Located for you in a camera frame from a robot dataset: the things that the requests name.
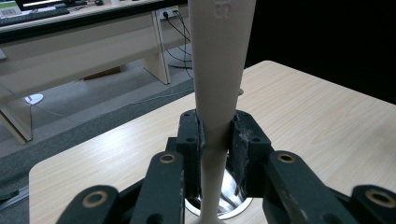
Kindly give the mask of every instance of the power outlet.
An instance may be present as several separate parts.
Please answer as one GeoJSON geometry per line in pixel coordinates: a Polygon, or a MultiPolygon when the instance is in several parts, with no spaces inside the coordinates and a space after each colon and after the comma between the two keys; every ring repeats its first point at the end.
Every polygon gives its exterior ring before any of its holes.
{"type": "Polygon", "coordinates": [[[165,16],[163,15],[164,12],[168,14],[168,19],[172,17],[176,17],[177,16],[176,11],[178,11],[178,6],[161,8],[159,10],[160,20],[166,20],[165,16]]]}

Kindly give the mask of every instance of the computer mouse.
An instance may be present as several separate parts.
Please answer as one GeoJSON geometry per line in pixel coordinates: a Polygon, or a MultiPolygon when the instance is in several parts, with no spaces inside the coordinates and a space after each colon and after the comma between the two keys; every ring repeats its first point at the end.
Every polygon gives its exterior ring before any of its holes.
{"type": "Polygon", "coordinates": [[[102,6],[103,5],[103,0],[95,0],[95,4],[97,6],[102,6]]]}

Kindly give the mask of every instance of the wooden table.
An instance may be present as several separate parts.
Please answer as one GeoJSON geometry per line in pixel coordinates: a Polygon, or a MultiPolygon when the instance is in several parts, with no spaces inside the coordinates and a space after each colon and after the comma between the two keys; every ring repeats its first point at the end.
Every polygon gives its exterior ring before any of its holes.
{"type": "MultiPolygon", "coordinates": [[[[161,7],[184,0],[123,0],[67,15],[0,27],[0,121],[22,143],[32,139],[30,105],[21,98],[135,60],[162,83],[171,82],[165,51],[184,44],[161,7]]],[[[187,4],[177,5],[189,26],[187,4]]],[[[179,18],[170,21],[183,30],[179,18]]]]}
{"type": "MultiPolygon", "coordinates": [[[[396,191],[395,105],[274,62],[246,69],[241,88],[237,109],[253,116],[275,150],[301,156],[328,187],[346,195],[363,184],[396,191]]],[[[85,188],[121,191],[143,178],[151,157],[177,136],[181,113],[194,108],[190,94],[37,164],[31,223],[54,223],[85,188]]],[[[262,200],[226,222],[265,223],[262,200]]]]}

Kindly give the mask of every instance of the keyboard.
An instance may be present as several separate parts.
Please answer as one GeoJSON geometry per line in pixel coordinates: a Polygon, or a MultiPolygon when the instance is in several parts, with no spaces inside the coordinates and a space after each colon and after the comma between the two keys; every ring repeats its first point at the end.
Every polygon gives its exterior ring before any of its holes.
{"type": "Polygon", "coordinates": [[[53,10],[48,10],[48,11],[39,11],[39,12],[25,14],[25,15],[16,16],[16,17],[3,18],[3,19],[0,19],[0,27],[23,23],[23,22],[27,22],[27,21],[37,21],[37,20],[42,20],[42,19],[46,19],[46,18],[62,16],[62,15],[69,14],[69,13],[70,13],[70,11],[67,10],[67,8],[55,8],[53,10]]]}

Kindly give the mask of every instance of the dark background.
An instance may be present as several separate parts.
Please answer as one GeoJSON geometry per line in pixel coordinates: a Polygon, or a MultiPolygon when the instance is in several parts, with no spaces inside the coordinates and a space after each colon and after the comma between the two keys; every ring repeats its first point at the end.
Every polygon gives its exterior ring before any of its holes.
{"type": "Polygon", "coordinates": [[[262,1],[247,66],[271,60],[396,105],[396,1],[262,1]]]}

